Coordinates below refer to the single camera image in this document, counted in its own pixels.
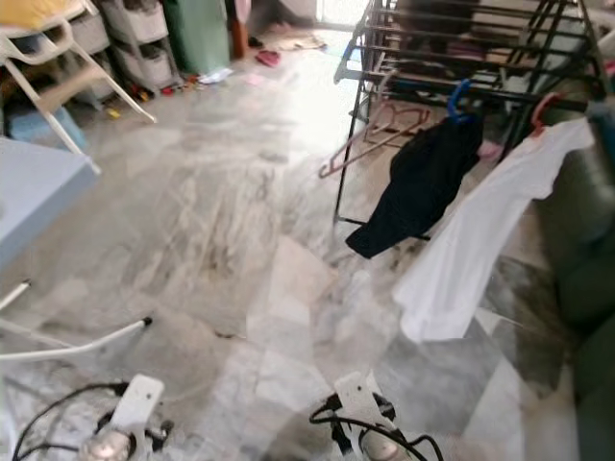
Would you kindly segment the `white shirt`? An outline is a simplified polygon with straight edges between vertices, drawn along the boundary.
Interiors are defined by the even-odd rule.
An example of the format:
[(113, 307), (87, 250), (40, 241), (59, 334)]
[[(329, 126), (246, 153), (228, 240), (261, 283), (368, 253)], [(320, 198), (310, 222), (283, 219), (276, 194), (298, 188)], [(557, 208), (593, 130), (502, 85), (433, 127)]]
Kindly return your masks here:
[(454, 206), (394, 286), (400, 327), (416, 343), (464, 337), (492, 269), (531, 201), (548, 198), (571, 151), (596, 142), (587, 118), (565, 120), (529, 137)]

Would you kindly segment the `navy blue garment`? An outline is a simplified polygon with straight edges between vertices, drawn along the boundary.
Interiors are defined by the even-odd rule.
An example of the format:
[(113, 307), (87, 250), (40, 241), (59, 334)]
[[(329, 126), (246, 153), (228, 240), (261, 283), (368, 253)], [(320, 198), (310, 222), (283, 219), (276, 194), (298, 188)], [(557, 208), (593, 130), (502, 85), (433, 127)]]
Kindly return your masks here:
[(347, 246), (373, 258), (430, 231), (478, 163), (484, 123), (480, 115), (445, 117), (406, 142), (391, 159), (388, 185), (373, 214), (346, 238)]

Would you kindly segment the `bright glass door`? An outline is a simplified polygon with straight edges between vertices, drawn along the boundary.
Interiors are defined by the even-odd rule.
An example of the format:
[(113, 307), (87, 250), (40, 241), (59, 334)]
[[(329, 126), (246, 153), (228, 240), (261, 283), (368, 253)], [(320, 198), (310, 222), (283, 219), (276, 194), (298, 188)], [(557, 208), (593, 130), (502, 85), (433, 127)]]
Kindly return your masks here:
[(316, 0), (317, 25), (353, 30), (370, 0)]

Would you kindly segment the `pink plastic clothes hanger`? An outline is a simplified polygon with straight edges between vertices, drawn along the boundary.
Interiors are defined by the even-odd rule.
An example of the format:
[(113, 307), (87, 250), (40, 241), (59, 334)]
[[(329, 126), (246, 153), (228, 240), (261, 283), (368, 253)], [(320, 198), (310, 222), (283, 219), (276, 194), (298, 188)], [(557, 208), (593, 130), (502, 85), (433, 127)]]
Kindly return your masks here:
[(429, 109), (417, 107), (400, 107), (388, 97), (388, 84), (399, 76), (400, 71), (394, 70), (383, 76), (372, 98), (369, 98), (368, 123), (357, 134), (352, 134), (343, 142), (341, 148), (327, 159), (317, 176), (326, 179), (333, 173), (338, 173), (352, 163), (374, 153), (392, 140), (404, 135), (413, 135), (417, 129), (426, 126), (431, 120)]

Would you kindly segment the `white drawer storage unit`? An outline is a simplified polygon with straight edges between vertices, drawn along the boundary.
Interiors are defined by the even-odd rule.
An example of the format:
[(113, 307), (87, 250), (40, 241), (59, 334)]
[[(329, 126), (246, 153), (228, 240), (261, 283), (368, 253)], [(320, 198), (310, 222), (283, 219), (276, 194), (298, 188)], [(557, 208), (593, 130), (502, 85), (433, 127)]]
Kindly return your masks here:
[(159, 93), (182, 82), (160, 0), (95, 0), (111, 41), (111, 62), (136, 86)]

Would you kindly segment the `light blue plastic box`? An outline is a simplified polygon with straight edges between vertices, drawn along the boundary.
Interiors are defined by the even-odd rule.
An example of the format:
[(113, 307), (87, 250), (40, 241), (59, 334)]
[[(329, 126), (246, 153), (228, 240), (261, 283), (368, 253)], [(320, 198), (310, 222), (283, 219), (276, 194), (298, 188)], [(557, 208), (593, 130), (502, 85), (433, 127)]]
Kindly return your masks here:
[(4, 114), (5, 136), (10, 139), (31, 142), (45, 148), (64, 148), (61, 137), (50, 128), (47, 119), (34, 109), (15, 109)]

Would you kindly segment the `mustard yellow seat cushion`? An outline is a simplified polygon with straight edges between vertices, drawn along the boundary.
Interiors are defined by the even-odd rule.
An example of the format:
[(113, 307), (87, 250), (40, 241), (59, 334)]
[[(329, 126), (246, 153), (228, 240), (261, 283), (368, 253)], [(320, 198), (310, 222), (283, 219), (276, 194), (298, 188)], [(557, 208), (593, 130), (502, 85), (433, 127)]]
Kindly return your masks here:
[(81, 12), (95, 12), (89, 0), (0, 0), (0, 25), (35, 30)]

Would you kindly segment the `blue clothes hanger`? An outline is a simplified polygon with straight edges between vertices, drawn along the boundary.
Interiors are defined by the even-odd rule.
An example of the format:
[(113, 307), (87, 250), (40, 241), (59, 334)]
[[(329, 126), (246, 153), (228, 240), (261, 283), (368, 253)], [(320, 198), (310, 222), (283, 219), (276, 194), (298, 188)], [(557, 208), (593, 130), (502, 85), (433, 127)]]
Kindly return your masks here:
[(464, 96), (464, 93), (471, 87), (472, 84), (473, 81), (470, 79), (461, 80), (460, 83), (453, 88), (452, 93), (450, 93), (447, 100), (447, 106), (445, 106), (450, 123), (460, 126), (460, 124), (470, 123), (475, 120), (474, 114), (467, 113), (467, 111), (462, 110), (460, 106), (461, 97)]

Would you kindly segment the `red clothes hanger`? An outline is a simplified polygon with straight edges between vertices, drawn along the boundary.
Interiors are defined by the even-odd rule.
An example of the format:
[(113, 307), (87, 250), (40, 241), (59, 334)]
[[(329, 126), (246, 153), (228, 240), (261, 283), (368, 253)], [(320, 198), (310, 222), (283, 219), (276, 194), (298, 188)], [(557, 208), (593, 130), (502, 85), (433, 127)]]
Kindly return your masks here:
[(537, 102), (537, 105), (531, 112), (531, 132), (529, 133), (530, 137), (540, 136), (545, 131), (546, 124), (544, 120), (542, 120), (542, 113), (544, 113), (545, 109), (548, 109), (549, 106), (554, 101), (556, 101), (558, 97), (559, 95), (557, 92), (549, 92), (546, 93), (545, 96), (542, 96), (540, 98), (540, 101)]

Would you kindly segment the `dark green sofa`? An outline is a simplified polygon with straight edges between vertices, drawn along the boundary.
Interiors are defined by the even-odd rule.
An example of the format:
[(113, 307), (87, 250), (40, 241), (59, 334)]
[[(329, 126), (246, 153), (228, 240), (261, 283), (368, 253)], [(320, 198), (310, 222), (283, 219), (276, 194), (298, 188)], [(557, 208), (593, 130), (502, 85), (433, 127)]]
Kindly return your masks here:
[(579, 461), (615, 461), (615, 109), (587, 114), (593, 146), (571, 151), (535, 210), (553, 268), (549, 324), (515, 335), (511, 365), (575, 408)]

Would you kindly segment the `blue floor mat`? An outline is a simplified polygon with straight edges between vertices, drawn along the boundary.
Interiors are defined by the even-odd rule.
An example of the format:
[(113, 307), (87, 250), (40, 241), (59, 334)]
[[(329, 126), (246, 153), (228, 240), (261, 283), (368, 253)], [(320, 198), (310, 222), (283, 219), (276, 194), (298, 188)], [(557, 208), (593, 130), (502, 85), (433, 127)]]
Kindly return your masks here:
[(322, 53), (325, 53), (326, 56), (342, 59), (343, 61), (347, 59), (348, 61), (360, 61), (361, 56), (363, 56), (360, 50), (351, 50), (351, 52), (347, 52), (348, 45), (350, 45), (350, 40), (352, 38), (351, 35), (336, 35), (335, 31), (332, 31), (329, 34), (321, 32), (319, 36), (322, 42), (325, 43), (325, 47), (322, 48)]

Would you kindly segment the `brown wooden post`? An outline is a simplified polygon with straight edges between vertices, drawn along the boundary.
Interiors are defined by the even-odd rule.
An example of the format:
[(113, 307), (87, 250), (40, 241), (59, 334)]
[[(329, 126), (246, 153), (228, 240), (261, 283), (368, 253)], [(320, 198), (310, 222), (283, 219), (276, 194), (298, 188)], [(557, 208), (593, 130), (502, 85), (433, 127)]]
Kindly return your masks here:
[(223, 0), (227, 8), (227, 26), (230, 35), (230, 59), (241, 61), (249, 53), (249, 19), (251, 0)]

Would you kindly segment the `black metal drying rack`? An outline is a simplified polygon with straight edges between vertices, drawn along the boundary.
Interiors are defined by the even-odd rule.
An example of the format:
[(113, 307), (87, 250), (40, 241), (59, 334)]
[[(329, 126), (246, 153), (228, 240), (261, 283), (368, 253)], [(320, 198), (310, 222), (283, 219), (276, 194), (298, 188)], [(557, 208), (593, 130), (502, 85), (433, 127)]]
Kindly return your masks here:
[[(505, 157), (529, 134), (531, 112), (546, 93), (559, 95), (548, 109), (570, 111), (615, 96), (596, 17), (585, 0), (370, 0), (347, 49), (363, 56), (341, 61), (335, 70), (337, 80), (357, 83), (348, 137), (368, 123), (369, 98), (394, 70), (400, 74), (388, 84), (391, 101), (429, 109), (431, 118), (413, 135), (397, 137), (330, 177), (344, 185), (348, 172), (371, 157), (390, 166), (413, 136), (448, 117), (450, 93), (470, 79), (461, 109), (486, 123), (479, 161), (456, 199), (483, 146), (492, 142), (497, 158)], [(352, 220), (352, 232), (370, 215)]]

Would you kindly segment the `green laundry hamper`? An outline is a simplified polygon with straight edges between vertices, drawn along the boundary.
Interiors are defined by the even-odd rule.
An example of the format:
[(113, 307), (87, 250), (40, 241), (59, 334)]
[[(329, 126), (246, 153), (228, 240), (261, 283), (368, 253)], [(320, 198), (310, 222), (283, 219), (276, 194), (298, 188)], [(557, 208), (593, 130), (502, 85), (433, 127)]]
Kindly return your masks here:
[(185, 73), (204, 75), (232, 61), (224, 0), (163, 0), (173, 53)]

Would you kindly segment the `white paper sheet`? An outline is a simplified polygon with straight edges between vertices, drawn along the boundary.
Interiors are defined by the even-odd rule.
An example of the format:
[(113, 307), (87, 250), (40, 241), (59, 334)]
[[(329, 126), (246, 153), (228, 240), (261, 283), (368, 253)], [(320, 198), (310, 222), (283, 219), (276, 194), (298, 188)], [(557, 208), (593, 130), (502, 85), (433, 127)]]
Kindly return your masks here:
[(230, 69), (230, 67), (221, 67), (221, 69), (212, 71), (212, 73), (199, 75), (196, 81), (201, 85), (216, 85), (223, 83), (223, 81), (230, 78), (233, 73), (234, 71)]

